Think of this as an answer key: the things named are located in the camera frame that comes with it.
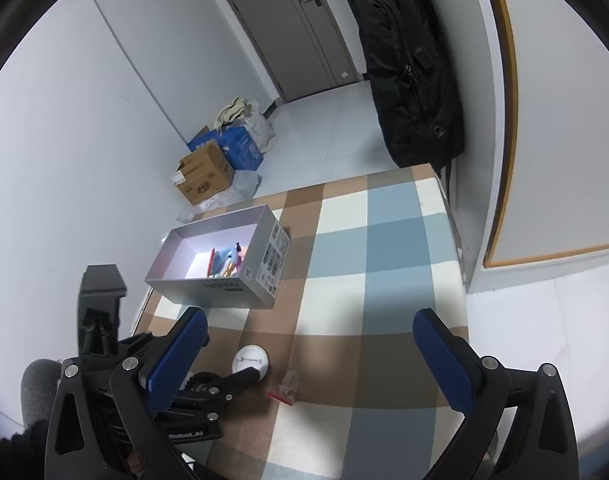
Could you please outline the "grey sleeve forearm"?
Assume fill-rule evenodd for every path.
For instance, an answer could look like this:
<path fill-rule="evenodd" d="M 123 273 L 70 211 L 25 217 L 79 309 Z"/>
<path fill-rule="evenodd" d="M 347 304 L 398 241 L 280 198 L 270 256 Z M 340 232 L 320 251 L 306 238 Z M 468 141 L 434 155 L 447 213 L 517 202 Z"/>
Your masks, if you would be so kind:
<path fill-rule="evenodd" d="M 59 362 L 38 359 L 22 375 L 20 402 L 24 428 L 43 438 L 47 435 L 61 371 Z"/>

